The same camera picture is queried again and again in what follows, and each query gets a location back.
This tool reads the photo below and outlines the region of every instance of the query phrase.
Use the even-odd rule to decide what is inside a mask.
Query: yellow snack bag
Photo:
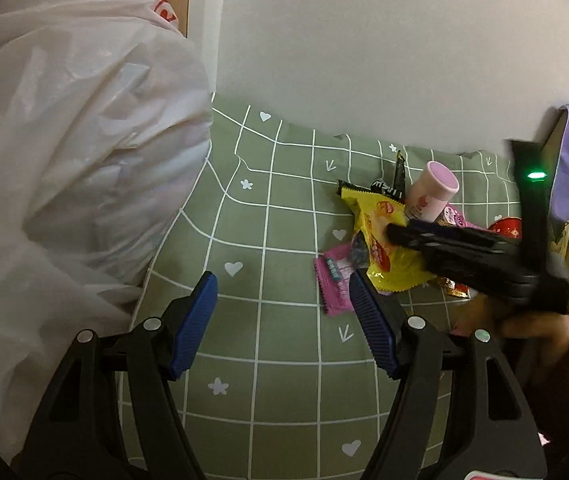
[[[435,276],[418,251],[389,243],[388,224],[407,225],[404,204],[363,187],[338,181],[338,194],[354,213],[354,236],[362,232],[369,249],[367,276],[380,292],[401,292]]]

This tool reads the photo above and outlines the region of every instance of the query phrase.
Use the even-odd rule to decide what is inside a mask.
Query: white grid pattern
[[[186,219],[186,221],[191,225],[191,227],[200,235],[202,235],[203,237],[206,237],[208,239],[208,249],[207,249],[207,254],[206,254],[206,259],[203,265],[203,270],[206,270],[207,266],[208,266],[208,257],[210,254],[210,250],[213,244],[213,241],[216,241],[218,243],[221,244],[225,244],[228,246],[237,246],[237,247],[244,247],[244,248],[253,248],[253,249],[257,249],[257,250],[261,250],[262,251],[262,262],[261,262],[261,276],[260,276],[260,288],[259,288],[259,296],[258,298],[242,298],[239,296],[230,296],[230,295],[225,295],[225,294],[220,294],[219,297],[220,298],[229,298],[229,299],[233,299],[233,300],[241,300],[241,301],[248,301],[248,302],[253,302],[253,303],[258,303],[258,315],[257,315],[257,327],[256,327],[256,343],[255,343],[255,349],[254,349],[254,359],[245,359],[245,358],[234,358],[234,357],[229,357],[229,356],[220,356],[220,355],[214,355],[214,354],[208,354],[208,353],[204,353],[204,352],[198,352],[197,354],[201,357],[205,357],[205,358],[210,358],[210,359],[216,359],[216,360],[227,360],[227,361],[239,361],[239,362],[248,362],[248,363],[252,363],[254,365],[254,378],[253,378],[253,385],[252,385],[252,399],[251,399],[251,414],[250,414],[250,421],[247,420],[235,420],[235,419],[231,419],[231,418],[221,418],[221,417],[215,417],[215,416],[208,416],[208,415],[203,415],[203,414],[199,414],[199,413],[191,413],[188,412],[187,410],[187,396],[188,396],[188,371],[186,372],[185,375],[185,382],[184,382],[184,402],[183,402],[183,406],[182,406],[182,410],[181,410],[181,415],[183,418],[183,424],[186,421],[186,416],[194,416],[194,417],[200,417],[200,418],[208,418],[210,420],[219,420],[222,422],[231,422],[234,424],[245,424],[245,425],[249,425],[250,426],[250,437],[249,437],[249,451],[248,451],[248,476],[247,479],[248,480],[260,480],[260,479],[256,479],[256,478],[252,478],[252,474],[251,474],[251,468],[252,468],[252,438],[253,438],[253,427],[254,426],[316,426],[317,427],[317,475],[313,478],[309,478],[309,479],[303,479],[303,480],[322,480],[322,479],[330,479],[330,478],[341,478],[344,476],[349,476],[349,475],[353,475],[353,474],[360,474],[362,473],[363,470],[359,470],[359,471],[354,471],[354,472],[349,472],[349,473],[343,473],[343,474],[337,474],[337,475],[331,475],[331,476],[321,476],[321,426],[322,425],[326,425],[326,424],[336,424],[336,423],[344,423],[344,422],[351,422],[351,421],[356,421],[356,420],[367,420],[367,419],[373,419],[375,418],[377,420],[377,436],[379,438],[380,433],[381,433],[381,417],[382,416],[386,416],[388,415],[389,412],[383,412],[381,413],[380,410],[380,398],[379,398],[379,384],[378,384],[378,372],[377,372],[377,367],[373,367],[374,369],[374,380],[375,380],[375,397],[376,397],[376,414],[375,415],[369,415],[369,416],[362,416],[362,417],[356,417],[356,418],[347,418],[347,419],[340,419],[340,420],[325,420],[325,421],[321,421],[321,397],[322,397],[322,367],[323,366],[331,366],[331,365],[347,365],[347,364],[365,364],[365,363],[370,363],[373,362],[373,359],[364,359],[364,360],[352,360],[352,361],[332,361],[332,362],[324,362],[322,360],[322,343],[321,343],[321,320],[320,320],[320,309],[318,308],[319,306],[319,288],[318,285],[316,285],[316,303],[292,303],[292,302],[288,302],[288,301],[267,301],[267,300],[263,300],[262,299],[262,291],[263,291],[263,280],[264,280],[264,255],[266,253],[266,251],[280,251],[280,252],[291,252],[291,253],[302,253],[302,254],[313,254],[313,255],[317,255],[318,254],[318,250],[319,250],[319,244],[318,244],[318,230],[317,230],[317,215],[318,214],[322,214],[322,215],[328,215],[328,216],[351,216],[351,213],[346,213],[346,214],[338,214],[338,213],[333,213],[333,212],[323,212],[323,211],[317,211],[316,210],[316,205],[315,205],[315,190],[314,190],[314,182],[321,182],[324,184],[335,184],[332,181],[327,181],[327,180],[322,180],[322,179],[318,179],[315,178],[313,176],[313,163],[314,163],[314,158],[315,158],[315,150],[316,149],[328,149],[328,150],[341,150],[341,151],[346,151],[349,153],[349,167],[347,170],[347,179],[349,180],[351,177],[351,160],[352,160],[352,154],[356,153],[359,155],[364,155],[364,156],[369,156],[372,158],[379,158],[380,160],[380,164],[381,164],[381,176],[384,176],[384,169],[385,169],[385,161],[386,162],[390,162],[392,164],[395,164],[394,160],[389,160],[387,158],[383,157],[383,147],[382,144],[380,143],[380,141],[378,141],[378,145],[379,145],[379,152],[380,155],[371,155],[370,153],[364,153],[364,152],[358,152],[358,151],[354,151],[353,150],[353,146],[352,146],[352,140],[351,137],[347,135],[347,139],[349,141],[349,147],[348,148],[338,148],[338,147],[332,147],[332,146],[317,146],[315,144],[315,130],[313,131],[313,138],[312,138],[312,143],[311,145],[308,144],[298,144],[298,143],[288,143],[288,142],[280,142],[278,140],[278,136],[279,136],[279,132],[280,132],[280,128],[282,127],[282,121],[280,121],[279,123],[279,127],[278,127],[278,131],[276,133],[276,137],[275,139],[271,139],[270,137],[265,136],[264,134],[261,134],[251,128],[249,128],[248,126],[245,125],[245,121],[247,120],[249,111],[250,111],[250,107],[247,107],[245,116],[244,116],[244,120],[242,121],[242,123],[239,123],[238,121],[234,120],[233,118],[225,115],[224,113],[220,112],[219,110],[216,110],[214,108],[214,111],[219,113],[220,115],[228,118],[229,120],[231,120],[232,122],[238,124],[238,126],[240,126],[240,131],[238,133],[238,138],[236,140],[236,144],[235,144],[235,148],[234,148],[234,153],[236,156],[238,156],[238,166],[236,167],[236,170],[234,171],[234,173],[232,174],[232,177],[229,179],[229,182],[227,184],[227,186],[223,186],[220,178],[218,177],[218,174],[216,173],[215,169],[213,168],[213,166],[211,165],[210,162],[210,153],[211,153],[211,145],[210,145],[210,150],[209,150],[209,154],[206,157],[205,160],[205,164],[203,165],[203,167],[200,170],[200,173],[198,175],[198,178],[196,180],[196,183],[194,184],[194,188],[191,190],[188,198],[186,199],[183,207],[180,209],[180,211],[178,212],[178,215],[174,218],[173,223],[171,224],[171,227],[173,227],[175,225],[175,222],[178,220],[178,218],[180,216],[184,216],[184,218]],[[248,167],[248,165],[246,164],[246,162],[237,154],[237,150],[238,150],[238,145],[240,143],[240,138],[242,136],[242,132],[244,130],[250,131],[254,134],[257,134],[260,137],[264,137],[265,139],[270,140],[271,142],[274,143],[274,147],[272,150],[272,157],[271,157],[271,164],[270,164],[270,170],[269,171],[265,171],[265,170],[254,170]],[[311,148],[311,170],[309,173],[309,176],[300,176],[300,175],[292,175],[292,174],[286,174],[286,173],[278,173],[278,172],[274,172],[273,171],[273,165],[274,165],[274,157],[275,157],[275,153],[276,153],[276,146],[277,145],[282,145],[282,146],[304,146],[304,147],[308,147]],[[403,150],[405,153],[405,156],[407,154],[407,149],[406,146],[403,146]],[[433,150],[431,150],[431,154],[432,154],[432,160],[434,160],[434,152]],[[499,178],[501,178],[501,180],[503,180],[504,185],[505,185],[505,189],[507,190],[507,201],[508,202],[494,202],[494,203],[489,203],[488,202],[488,194],[489,194],[489,179],[487,177],[487,173],[485,173],[484,171],[484,163],[482,165],[482,169],[483,171],[479,171],[479,170],[465,170],[464,169],[464,161],[462,156],[460,156],[460,160],[461,160],[461,170],[459,171],[453,171],[453,173],[460,173],[462,175],[464,175],[464,173],[471,173],[471,172],[475,172],[475,173],[484,173],[485,177],[487,178],[487,202],[485,202],[487,205],[490,204],[500,204],[500,205],[507,205],[508,210],[509,210],[509,206],[510,206],[510,202],[509,202],[509,187],[507,186],[507,183],[512,183],[511,180],[509,180],[508,178],[502,178],[499,174],[498,174],[498,157],[496,156],[496,169],[495,169],[495,175],[498,176]],[[257,203],[249,203],[249,202],[242,202],[240,200],[235,199],[234,197],[232,197],[229,194],[229,187],[231,186],[231,183],[233,182],[235,175],[237,174],[238,170],[240,169],[240,165],[241,164],[245,164],[245,167],[247,168],[247,170],[249,171],[255,171],[258,173],[268,173],[269,174],[269,184],[268,184],[268,190],[267,190],[267,199],[266,199],[266,203],[265,204],[257,204]],[[408,160],[408,156],[407,156],[407,160],[406,160],[406,164],[407,164],[407,176],[409,178],[409,183],[411,184],[413,182],[413,178],[411,176],[411,171],[421,171],[421,168],[412,168],[409,160]],[[189,218],[186,213],[184,212],[184,208],[186,207],[186,204],[188,203],[188,200],[190,199],[191,195],[194,192],[194,189],[196,187],[196,184],[198,182],[198,180],[200,179],[200,176],[202,175],[202,172],[204,171],[204,169],[209,166],[209,168],[212,170],[215,179],[218,183],[218,186],[220,187],[220,189],[222,190],[222,198],[220,200],[220,204],[218,206],[218,210],[216,212],[216,218],[213,224],[213,228],[212,228],[212,233],[209,235],[207,233],[205,233],[204,231],[202,231],[201,229],[199,229],[191,220],[191,218]],[[270,192],[271,192],[271,183],[272,183],[272,176],[274,174],[277,175],[282,175],[282,176],[289,176],[289,177],[293,177],[293,178],[301,178],[301,179],[306,179],[310,181],[311,184],[311,201],[312,201],[312,209],[308,210],[308,209],[303,209],[303,208],[290,208],[290,207],[285,207],[285,206],[276,206],[270,203]],[[460,205],[462,206],[463,209],[463,214],[464,214],[464,179],[463,179],[463,184],[461,186],[461,192],[463,195],[463,202],[462,203],[452,203],[452,205]],[[224,200],[226,198],[229,198],[230,200],[243,204],[243,205],[248,205],[248,206],[258,206],[258,207],[264,207],[266,208],[265,211],[265,220],[264,220],[264,234],[263,234],[263,245],[261,246],[249,246],[249,245],[245,245],[245,244],[236,244],[233,242],[226,242],[225,240],[220,240],[218,238],[215,237],[215,231],[216,231],[216,226],[219,220],[219,216],[220,216],[220,212],[222,210],[222,204],[224,202]],[[314,251],[298,251],[298,250],[284,250],[284,249],[279,249],[279,248],[270,248],[266,246],[266,232],[267,232],[267,228],[268,228],[268,212],[270,208],[280,208],[280,209],[287,209],[287,210],[297,210],[297,211],[302,211],[302,212],[309,212],[310,214],[313,215],[313,221],[314,221],[314,237],[315,237],[315,250]],[[161,243],[161,248],[162,245],[164,245],[164,242],[169,234],[169,232],[171,231],[171,228],[167,231],[167,234],[165,234],[164,239],[162,240]],[[154,259],[151,263],[151,266],[149,267],[149,272],[147,273],[145,282],[144,282],[144,288],[143,288],[143,294],[140,298],[140,301],[138,302],[138,305],[136,306],[136,310],[134,313],[134,317],[133,317],[133,321],[132,321],[132,326],[133,323],[136,320],[136,316],[140,307],[140,304],[142,303],[142,298],[144,297],[144,294],[148,288],[148,283],[149,283],[149,279],[151,276],[156,276],[161,278],[162,280],[165,280],[169,283],[172,283],[173,285],[179,286],[181,288],[184,288],[185,290],[192,290],[192,287],[190,286],[186,286],[183,285],[181,283],[175,282],[174,280],[171,280],[170,278],[168,278],[167,276],[162,275],[159,272],[156,272],[153,267],[154,264],[156,262],[156,259],[158,257],[158,254],[160,253],[160,250],[158,250],[158,252],[155,254]],[[408,306],[411,310],[411,313],[414,312],[414,305],[418,306],[418,305],[439,305],[441,306],[442,303],[441,302],[414,302],[413,298],[411,296],[411,292],[407,291],[407,296],[408,296],[408,304],[404,304],[404,306]],[[450,319],[449,319],[449,306],[448,304],[450,303],[464,303],[466,300],[450,300],[447,301],[447,298],[444,295],[443,292],[443,301],[445,304],[445,311],[447,313],[447,322],[449,323],[449,327],[450,327]],[[259,354],[259,343],[260,343],[260,314],[261,314],[261,305],[263,303],[270,303],[270,304],[280,304],[280,305],[290,305],[290,306],[307,306],[310,308],[315,308],[318,312],[318,318],[317,318],[317,344],[318,344],[318,361],[317,362],[287,362],[287,361],[268,361],[268,360],[260,360],[258,359],[258,354]],[[317,397],[317,401],[318,401],[318,408],[317,408],[317,420],[315,422],[260,422],[260,421],[255,421],[254,420],[254,413],[255,413],[255,399],[256,399],[256,385],[257,385],[257,375],[258,375],[258,365],[259,364],[279,364],[279,365],[299,365],[299,366],[317,366],[318,367],[318,397]],[[446,397],[448,396],[449,393],[444,394],[443,396],[439,396],[438,399],[442,398],[442,397]],[[122,400],[122,381],[120,381],[120,420],[122,420],[122,405],[127,405],[127,402],[123,402]],[[433,446],[430,446],[427,451],[431,450],[431,449],[435,449],[436,447],[440,446],[442,443],[438,443],[435,444]],[[130,460],[141,460],[141,457],[138,458],[132,458]],[[221,478],[221,479],[229,479],[229,480],[235,480],[235,477],[228,477],[228,476],[221,476],[221,475],[215,475],[215,474],[208,474],[207,476],[210,476],[211,478]]]
[[[313,131],[311,137],[311,169],[309,177],[311,178],[311,208],[313,210],[313,243],[318,254],[318,219],[316,218],[316,194],[313,189],[313,157],[315,154],[316,130]],[[349,154],[349,171],[351,170],[351,154]],[[321,402],[322,402],[322,340],[321,340],[321,290],[318,280],[316,280],[316,329],[318,340],[318,406],[317,406],[317,426],[316,426],[316,476],[321,476]]]
[[[485,178],[487,179],[487,219],[485,220],[485,225],[489,227],[491,224],[489,223],[489,178],[487,173],[484,170],[484,155],[481,152],[477,152],[481,156],[481,165],[482,165],[482,173],[485,174]]]
[[[271,152],[271,166],[269,170],[269,184],[266,189],[266,212],[264,213],[264,234],[262,238],[262,261],[260,264],[260,287],[258,288],[258,314],[256,316],[256,347],[255,347],[255,363],[253,367],[253,388],[251,391],[251,421],[248,434],[248,465],[247,465],[247,479],[251,480],[251,467],[253,458],[253,427],[255,425],[255,415],[256,415],[256,387],[258,385],[258,352],[260,351],[260,317],[262,314],[262,287],[264,285],[264,256],[266,255],[266,231],[269,224],[269,200],[271,198],[271,179],[273,177],[272,171],[274,170],[274,158],[276,157],[276,145],[278,141],[278,136],[280,134],[280,128],[282,128],[282,121],[278,126],[278,131],[276,132],[276,141],[274,142],[274,148]]]
[[[238,126],[241,126],[241,123],[239,123],[237,120],[229,117],[228,115],[226,115],[225,113],[221,112],[220,110],[217,110],[216,108],[213,108],[213,111],[220,114],[222,117],[227,118],[229,121],[232,121],[234,123],[236,123]],[[274,141],[274,139],[272,139],[269,136],[266,136],[265,134],[261,134],[260,132],[257,132],[255,130],[252,130],[250,127],[248,126],[244,126],[244,129],[247,131],[250,131],[254,134],[256,134],[259,137],[263,137],[263,139],[269,140],[270,142],[275,142],[277,145],[279,146],[301,146],[304,148],[311,148],[311,144],[302,144],[299,142],[280,142],[280,141]],[[363,155],[363,156],[368,156],[370,158],[375,158],[378,159],[378,155],[372,155],[371,153],[365,153],[365,152],[358,152],[356,150],[352,150],[351,149],[351,138],[349,137],[349,135],[347,135],[347,138],[349,139],[349,148],[342,148],[340,146],[322,146],[320,144],[315,145],[315,148],[317,150],[337,150],[339,152],[348,152],[349,153],[349,164],[351,165],[351,154],[355,153],[356,155]],[[404,153],[407,153],[407,148],[406,146],[402,146]],[[383,158],[383,160],[385,160],[386,162],[391,162],[392,164],[395,164],[395,160],[391,160],[389,158]],[[408,170],[413,170],[413,171],[422,171],[422,168],[412,168],[411,165],[409,164],[409,161],[407,160],[407,169]],[[451,170],[453,173],[462,173],[463,170]],[[482,173],[481,170],[464,170],[465,173]],[[285,176],[293,176],[295,177],[296,175],[289,175],[289,174],[284,174]],[[501,178],[502,180],[505,180],[506,182],[510,182],[511,184],[514,184],[513,181],[509,180],[509,179],[504,179],[502,178],[500,175],[498,175],[499,178]],[[319,182],[328,182],[327,180],[319,180]]]

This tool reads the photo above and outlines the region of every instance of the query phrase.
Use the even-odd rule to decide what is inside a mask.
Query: green bedsheet
[[[353,227],[336,181],[390,182],[402,150],[409,184],[435,159],[460,181],[452,203],[484,227],[519,216],[509,162],[329,137],[221,96],[213,108],[210,155],[149,268],[133,325],[211,270],[218,305],[194,367],[171,384],[202,469],[210,478],[359,478],[397,384],[375,367],[355,314],[319,308],[313,259]],[[399,297],[441,330],[464,303],[433,286]],[[449,391],[443,374],[425,464],[439,456]],[[144,465],[126,380],[120,404],[131,463]]]

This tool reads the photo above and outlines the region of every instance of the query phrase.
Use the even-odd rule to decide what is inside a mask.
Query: white arrow print
[[[343,343],[346,343],[354,336],[353,334],[347,335],[348,331],[349,331],[349,325],[345,327],[344,333],[342,332],[342,328],[338,327],[338,332],[340,332],[340,339],[342,340]]]

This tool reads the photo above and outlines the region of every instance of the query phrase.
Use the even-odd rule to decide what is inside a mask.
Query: pink cylindrical container
[[[405,199],[405,214],[433,222],[442,213],[460,185],[455,174],[440,162],[431,160],[409,190]]]

